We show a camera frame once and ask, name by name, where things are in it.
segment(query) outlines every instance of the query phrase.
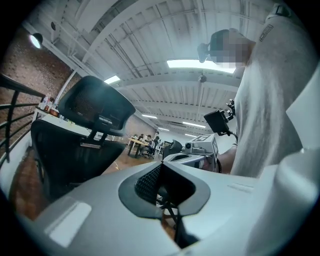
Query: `ceiling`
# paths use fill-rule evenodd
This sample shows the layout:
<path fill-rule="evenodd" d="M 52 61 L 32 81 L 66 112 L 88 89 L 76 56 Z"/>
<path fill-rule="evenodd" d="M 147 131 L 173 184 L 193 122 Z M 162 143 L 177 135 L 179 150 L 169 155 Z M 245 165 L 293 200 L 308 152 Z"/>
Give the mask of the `ceiling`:
<path fill-rule="evenodd" d="M 169 68 L 167 60 L 197 59 L 197 46 L 222 29 L 255 41 L 272 7 L 271 0 L 47 0 L 23 26 L 81 76 L 117 75 L 111 86 L 155 128 L 199 135 L 212 133 L 203 116 L 228 109 L 244 69 Z"/>

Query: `mesh headrest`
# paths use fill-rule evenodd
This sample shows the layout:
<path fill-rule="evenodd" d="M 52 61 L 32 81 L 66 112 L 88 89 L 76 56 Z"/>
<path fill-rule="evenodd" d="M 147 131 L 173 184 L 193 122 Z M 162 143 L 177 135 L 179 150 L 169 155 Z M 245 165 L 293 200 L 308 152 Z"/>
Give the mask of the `mesh headrest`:
<path fill-rule="evenodd" d="M 136 111 L 126 97 L 94 76 L 85 76 L 78 81 L 62 97 L 58 110 L 70 121 L 91 130 L 99 116 L 109 120 L 112 122 L 111 128 L 95 128 L 98 132 L 114 136 L 125 134 L 125 124 Z"/>

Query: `fluorescent light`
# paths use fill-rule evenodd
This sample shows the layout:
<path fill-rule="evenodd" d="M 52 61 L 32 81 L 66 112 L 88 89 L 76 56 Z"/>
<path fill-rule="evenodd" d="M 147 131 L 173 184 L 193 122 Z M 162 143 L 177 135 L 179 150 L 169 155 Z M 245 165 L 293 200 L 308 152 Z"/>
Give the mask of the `fluorescent light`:
<path fill-rule="evenodd" d="M 104 82 L 107 84 L 111 84 L 111 83 L 114 83 L 119 80 L 120 80 L 120 78 L 115 75 L 113 77 L 108 78 L 107 80 L 104 80 Z"/>
<path fill-rule="evenodd" d="M 38 39 L 36 39 L 32 34 L 30 35 L 30 40 L 31 40 L 31 43 L 37 47 L 38 49 L 40 49 L 40 43 L 38 41 Z"/>
<path fill-rule="evenodd" d="M 206 60 L 201 63 L 198 59 L 173 59 L 167 61 L 169 68 L 193 68 L 193 69 L 205 69 L 205 70 L 217 70 L 227 73 L 235 72 L 235 68 L 225 68 L 214 63 L 211 60 Z"/>
<path fill-rule="evenodd" d="M 158 117 L 156 117 L 156 116 L 152 116 L 152 115 L 146 115 L 146 114 L 143 114 L 142 116 L 143 116 L 143 117 L 146 117 L 146 118 L 154 118 L 154 119 L 158 119 Z"/>
<path fill-rule="evenodd" d="M 201 128 L 206 128 L 204 125 L 199 125 L 195 123 L 190 123 L 190 122 L 182 122 L 184 125 L 190 125 L 190 126 L 196 126 L 196 127 L 201 127 Z"/>
<path fill-rule="evenodd" d="M 190 136 L 190 137 L 198 137 L 198 136 L 194 136 L 194 135 L 190 135 L 190 134 L 184 134 L 184 135 L 187 135 L 187 136 Z"/>

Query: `man in gray t-shirt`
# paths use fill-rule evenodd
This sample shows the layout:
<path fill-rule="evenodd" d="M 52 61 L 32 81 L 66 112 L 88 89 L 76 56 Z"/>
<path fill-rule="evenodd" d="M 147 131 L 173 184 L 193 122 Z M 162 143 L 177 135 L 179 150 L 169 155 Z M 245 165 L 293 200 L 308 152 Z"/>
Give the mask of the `man in gray t-shirt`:
<path fill-rule="evenodd" d="M 299 19 L 279 5 L 256 42 L 236 29 L 221 30 L 212 35 L 209 53 L 218 64 L 246 66 L 235 97 L 238 141 L 219 155 L 222 173 L 259 177 L 265 166 L 302 148 L 286 110 L 311 78 L 318 55 Z"/>

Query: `brick wall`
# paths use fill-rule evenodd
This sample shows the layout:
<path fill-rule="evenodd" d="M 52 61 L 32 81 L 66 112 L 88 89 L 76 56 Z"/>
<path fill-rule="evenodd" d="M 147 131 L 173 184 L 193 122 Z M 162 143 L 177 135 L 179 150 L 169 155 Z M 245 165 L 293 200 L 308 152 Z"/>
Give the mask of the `brick wall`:
<path fill-rule="evenodd" d="M 62 62 L 53 53 L 45 47 L 35 48 L 29 40 L 29 33 L 20 28 L 17 30 L 15 38 L 11 42 L 7 53 L 2 61 L 0 73 L 11 79 L 28 86 L 42 94 L 50 93 L 51 97 L 56 98 L 61 87 L 73 72 L 64 62 Z M 81 77 L 76 74 L 64 90 L 63 95 L 77 82 Z M 0 104 L 9 104 L 13 96 L 13 91 L 0 87 Z M 17 103 L 38 103 L 40 98 L 20 93 Z M 32 112 L 33 106 L 16 108 L 13 118 Z M 8 110 L 0 110 L 0 124 L 7 119 Z M 27 123 L 32 119 L 32 115 L 23 118 L 11 125 L 11 132 Z M 10 139 L 12 144 L 21 134 L 30 128 L 28 125 Z M 0 141 L 4 138 L 5 129 L 0 130 Z M 126 136 L 116 138 L 117 141 L 127 141 L 129 136 L 134 134 L 150 134 L 154 136 L 156 130 L 136 116 L 132 116 L 126 125 Z"/>

